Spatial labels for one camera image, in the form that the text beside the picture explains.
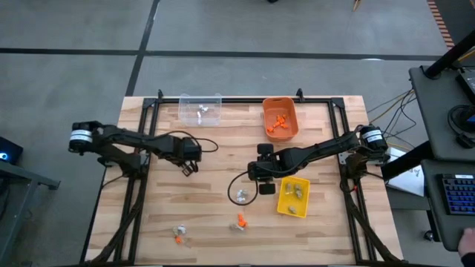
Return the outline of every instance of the orange container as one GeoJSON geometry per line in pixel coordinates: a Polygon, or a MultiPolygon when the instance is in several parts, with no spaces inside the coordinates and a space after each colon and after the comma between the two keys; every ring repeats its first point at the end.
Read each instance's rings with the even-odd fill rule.
{"type": "Polygon", "coordinates": [[[270,142],[289,141],[298,134],[297,116],[295,114],[294,101],[290,97],[272,97],[262,102],[264,109],[264,130],[270,142]],[[273,132],[267,130],[276,123],[277,116],[285,115],[285,124],[288,128],[280,126],[274,128],[273,132]]]}

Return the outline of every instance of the wooden tabletop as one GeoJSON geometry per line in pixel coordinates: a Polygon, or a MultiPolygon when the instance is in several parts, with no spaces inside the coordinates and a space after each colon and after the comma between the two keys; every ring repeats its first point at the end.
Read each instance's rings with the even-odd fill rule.
{"type": "MultiPolygon", "coordinates": [[[[350,129],[367,124],[363,98],[345,96],[344,101],[350,129]]],[[[117,125],[136,131],[142,102],[142,97],[126,97],[117,125]]],[[[296,104],[295,109],[300,132],[289,142],[275,143],[276,151],[332,139],[326,104],[296,104]]],[[[203,154],[200,171],[190,177],[185,177],[181,169],[170,162],[152,157],[136,264],[354,263],[347,212],[338,187],[340,176],[336,156],[312,162],[296,174],[311,182],[307,218],[278,214],[278,194],[259,195],[251,205],[240,207],[230,203],[226,190],[232,178],[245,171],[248,162],[256,160],[257,144],[268,142],[262,106],[223,104],[220,125],[210,128],[183,126],[178,119],[177,104],[161,105],[158,117],[156,134],[187,131],[197,138],[213,139],[220,148],[217,152],[203,154]],[[238,213],[243,213],[249,224],[244,232],[229,229],[229,224],[238,221],[238,213]],[[172,228],[182,224],[187,234],[184,244],[178,245],[172,228]]],[[[204,150],[213,148],[206,142],[201,145],[204,150]]],[[[369,166],[369,171],[380,174],[379,168],[374,166],[369,166]]],[[[118,168],[108,169],[105,182],[120,174],[118,168]]],[[[275,182],[279,189],[280,180],[275,182]]],[[[371,226],[392,253],[402,258],[384,182],[368,176],[361,184],[371,226]]],[[[98,255],[119,227],[126,185],[127,179],[123,178],[102,190],[86,260],[98,255]]],[[[255,184],[242,176],[233,185],[232,195],[239,189],[248,189],[253,194],[255,184]]],[[[358,235],[364,251],[360,228],[358,235]]],[[[125,239],[125,256],[129,238],[128,235],[125,239]]]]}

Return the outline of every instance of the keyboard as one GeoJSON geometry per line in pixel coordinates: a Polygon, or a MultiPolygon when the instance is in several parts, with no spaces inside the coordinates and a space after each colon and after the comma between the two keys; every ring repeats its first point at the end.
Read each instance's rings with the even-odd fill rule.
{"type": "Polygon", "coordinates": [[[448,214],[475,215],[475,175],[440,174],[448,214]]]}

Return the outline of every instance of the clear plastic container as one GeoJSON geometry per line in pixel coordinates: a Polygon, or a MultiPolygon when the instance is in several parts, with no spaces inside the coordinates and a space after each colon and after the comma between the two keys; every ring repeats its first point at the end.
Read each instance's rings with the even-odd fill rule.
{"type": "Polygon", "coordinates": [[[215,126],[220,124],[221,99],[214,96],[189,96],[182,94],[179,101],[180,120],[186,126],[215,126]]]}

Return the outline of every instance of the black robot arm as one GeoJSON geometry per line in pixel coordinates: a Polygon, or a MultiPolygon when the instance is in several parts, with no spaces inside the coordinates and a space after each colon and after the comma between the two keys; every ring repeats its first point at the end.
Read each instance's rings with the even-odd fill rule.
{"type": "Polygon", "coordinates": [[[247,165],[250,180],[264,182],[259,185],[260,194],[275,193],[275,186],[269,184],[273,178],[282,178],[297,173],[310,162],[336,154],[348,154],[345,171],[347,176],[361,174],[366,171],[369,160],[385,162],[387,144],[382,138],[381,130],[372,125],[358,126],[353,132],[325,142],[314,144],[307,148],[285,148],[274,152],[272,144],[259,144],[257,161],[247,165]]]}
{"type": "Polygon", "coordinates": [[[99,154],[101,157],[97,161],[106,166],[108,162],[117,163],[125,177],[142,175],[144,170],[140,155],[128,154],[113,144],[150,151],[159,159],[166,159],[183,168],[186,176],[198,171],[197,162],[201,161],[201,146],[192,136],[180,138],[170,133],[148,136],[96,121],[73,123],[70,152],[80,155],[84,152],[99,154]]]}

